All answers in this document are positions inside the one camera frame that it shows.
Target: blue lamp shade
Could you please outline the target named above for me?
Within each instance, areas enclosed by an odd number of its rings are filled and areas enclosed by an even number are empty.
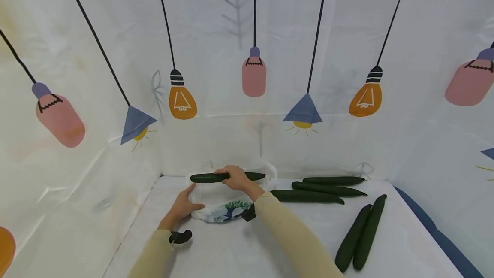
[[[127,118],[125,119],[125,126],[123,127],[123,135],[120,145],[125,144],[126,142],[141,134],[141,132],[144,131],[144,129],[146,129],[147,126],[151,125],[153,122],[156,122],[156,119],[152,118],[146,113],[141,112],[133,106],[129,106],[129,110],[127,110]]]
[[[485,151],[481,151],[481,153],[494,160],[494,148],[486,149]]]
[[[290,110],[283,121],[299,121],[313,124],[315,122],[322,122],[322,119],[310,95],[305,94],[293,109]]]

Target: white fabric backdrop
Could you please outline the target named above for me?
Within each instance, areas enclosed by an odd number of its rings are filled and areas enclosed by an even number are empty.
[[[306,91],[321,0],[257,0],[267,66],[260,98],[242,92],[253,19],[252,0],[239,1],[241,48],[225,29],[235,27],[221,15],[236,19],[237,11],[224,0],[164,0],[176,69],[198,105],[195,118],[179,121],[168,108],[160,0],[81,0],[131,104],[159,121],[132,152],[136,142],[118,139],[127,106],[75,1],[0,0],[0,28],[87,130],[76,148],[56,142],[34,116],[32,83],[0,43],[0,226],[18,244],[5,277],[99,278],[157,175],[260,156],[280,177],[368,163],[371,178],[409,193],[486,277],[494,272],[494,174],[475,167],[494,167],[480,153],[494,143],[494,96],[470,107],[444,98],[457,67],[494,40],[491,0],[402,0],[380,62],[383,103],[366,118],[349,115],[348,105],[376,64],[397,0],[325,0],[310,90],[323,122],[308,136],[282,120]],[[159,76],[163,96],[153,92]],[[91,211],[112,195],[120,201]]]

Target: pink light bulb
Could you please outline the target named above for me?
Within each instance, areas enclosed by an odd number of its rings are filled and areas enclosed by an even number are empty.
[[[85,127],[71,103],[62,96],[54,95],[43,83],[33,85],[38,98],[36,116],[62,145],[73,148],[84,139]]]
[[[259,48],[250,48],[249,55],[242,65],[242,89],[247,96],[257,98],[266,92],[266,64]]]
[[[456,106],[474,106],[484,99],[494,83],[494,49],[488,48],[477,59],[463,64],[446,90],[446,100]]]

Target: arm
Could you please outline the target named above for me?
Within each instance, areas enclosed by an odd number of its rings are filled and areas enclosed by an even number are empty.
[[[256,215],[270,229],[300,278],[344,278],[317,236],[271,193],[266,193],[244,171],[227,166],[215,173],[229,173],[223,183],[246,193],[254,202]]]
[[[163,278],[166,261],[173,251],[172,245],[168,242],[170,235],[172,235],[170,231],[192,211],[204,208],[202,204],[192,204],[189,201],[189,194],[195,186],[196,184],[192,184],[179,193],[168,214],[161,220],[157,230],[146,242],[127,278]]]
[[[172,233],[169,230],[155,230],[127,278],[162,278],[166,261],[173,251],[168,242],[170,235]]]

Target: purple bulb cap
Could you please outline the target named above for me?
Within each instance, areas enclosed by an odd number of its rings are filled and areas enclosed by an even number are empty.
[[[261,57],[261,51],[257,47],[251,47],[249,57]]]
[[[494,48],[486,48],[485,50],[481,51],[479,55],[477,56],[477,59],[484,59],[488,61],[493,61],[494,60]]]
[[[38,99],[40,99],[42,96],[46,96],[46,95],[51,94],[51,91],[43,83],[34,83],[34,85],[31,89],[33,90],[33,94]]]

